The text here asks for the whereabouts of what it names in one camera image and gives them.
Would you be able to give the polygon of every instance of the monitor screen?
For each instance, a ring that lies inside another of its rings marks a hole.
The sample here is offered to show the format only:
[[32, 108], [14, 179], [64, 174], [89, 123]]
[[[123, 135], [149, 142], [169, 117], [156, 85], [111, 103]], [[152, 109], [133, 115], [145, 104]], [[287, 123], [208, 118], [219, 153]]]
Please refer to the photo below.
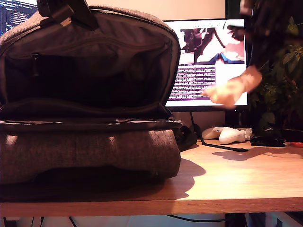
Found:
[[[165, 21], [176, 33], [181, 57], [175, 86], [166, 107], [218, 106], [201, 91], [239, 76], [246, 69], [245, 40], [238, 41], [228, 25], [244, 26], [243, 19]], [[248, 104], [244, 93], [237, 106]]]
[[0, 0], [0, 35], [29, 19], [36, 5], [36, 0]]

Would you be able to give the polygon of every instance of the red object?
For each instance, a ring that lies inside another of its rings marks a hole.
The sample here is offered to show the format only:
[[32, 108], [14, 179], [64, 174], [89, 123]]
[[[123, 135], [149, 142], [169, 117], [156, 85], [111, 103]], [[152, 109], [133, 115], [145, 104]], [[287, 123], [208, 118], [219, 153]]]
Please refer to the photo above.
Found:
[[300, 143], [300, 142], [291, 142], [290, 145], [292, 145], [296, 148], [303, 148], [303, 143]]

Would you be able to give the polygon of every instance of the white controller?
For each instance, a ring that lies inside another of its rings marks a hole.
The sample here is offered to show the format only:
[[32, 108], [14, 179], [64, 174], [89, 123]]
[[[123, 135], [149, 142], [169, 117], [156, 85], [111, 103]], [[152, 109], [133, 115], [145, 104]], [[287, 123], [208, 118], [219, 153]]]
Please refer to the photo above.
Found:
[[219, 138], [221, 144], [230, 144], [233, 142], [244, 142], [250, 140], [252, 136], [252, 130], [238, 130], [229, 127], [215, 127], [206, 129], [202, 133], [202, 138], [205, 140], [211, 140]]
[[212, 140], [219, 138], [223, 129], [224, 127], [214, 127], [214, 128], [206, 129], [202, 133], [202, 138], [205, 140]]

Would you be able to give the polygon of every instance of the zipper pull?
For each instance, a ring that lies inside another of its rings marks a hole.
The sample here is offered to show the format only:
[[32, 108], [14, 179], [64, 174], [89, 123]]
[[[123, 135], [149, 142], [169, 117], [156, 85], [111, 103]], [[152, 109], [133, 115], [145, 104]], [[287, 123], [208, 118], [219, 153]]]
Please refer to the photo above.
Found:
[[34, 77], [38, 77], [39, 76], [39, 72], [38, 72], [38, 58], [39, 58], [39, 54], [38, 53], [34, 53], [32, 54], [32, 58], [33, 58], [33, 75]]

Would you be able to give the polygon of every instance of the open backpack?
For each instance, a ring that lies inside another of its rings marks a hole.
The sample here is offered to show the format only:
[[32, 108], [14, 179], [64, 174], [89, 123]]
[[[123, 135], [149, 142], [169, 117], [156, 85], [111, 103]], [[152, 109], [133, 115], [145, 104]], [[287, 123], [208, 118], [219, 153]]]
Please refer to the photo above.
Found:
[[180, 57], [175, 32], [138, 11], [43, 2], [0, 37], [2, 192], [68, 168], [175, 177], [182, 124], [165, 108]]

